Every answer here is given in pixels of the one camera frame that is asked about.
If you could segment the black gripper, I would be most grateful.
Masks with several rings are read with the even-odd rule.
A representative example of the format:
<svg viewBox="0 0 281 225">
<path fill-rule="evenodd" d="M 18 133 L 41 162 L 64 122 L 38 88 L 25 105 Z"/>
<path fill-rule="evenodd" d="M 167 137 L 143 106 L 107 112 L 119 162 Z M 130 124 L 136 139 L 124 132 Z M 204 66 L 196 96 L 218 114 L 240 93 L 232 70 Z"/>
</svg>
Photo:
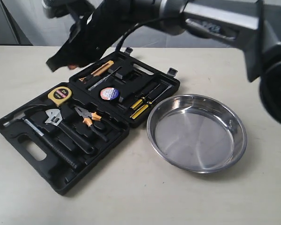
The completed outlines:
<svg viewBox="0 0 281 225">
<path fill-rule="evenodd" d="M 153 0 L 104 0 L 94 7 L 87 0 L 47 0 L 48 18 L 71 15 L 68 40 L 46 64 L 54 72 L 74 70 L 99 60 L 106 50 L 135 24 L 154 17 Z"/>
</svg>

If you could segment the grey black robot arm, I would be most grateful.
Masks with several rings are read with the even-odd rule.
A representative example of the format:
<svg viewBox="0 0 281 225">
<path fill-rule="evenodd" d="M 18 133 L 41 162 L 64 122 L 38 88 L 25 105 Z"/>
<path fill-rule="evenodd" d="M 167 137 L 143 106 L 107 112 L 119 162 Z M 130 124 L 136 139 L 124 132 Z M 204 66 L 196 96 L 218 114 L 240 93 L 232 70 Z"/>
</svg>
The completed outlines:
<svg viewBox="0 0 281 225">
<path fill-rule="evenodd" d="M 51 71 L 85 67 L 113 44 L 119 51 L 143 26 L 173 36 L 188 32 L 241 50 L 248 81 L 260 79 L 261 102 L 281 124 L 281 40 L 262 0 L 250 4 L 251 14 L 241 12 L 239 2 L 226 8 L 221 0 L 104 0 L 97 7 L 87 0 L 44 0 L 42 6 L 47 18 L 74 20 L 67 41 L 47 60 Z"/>
</svg>

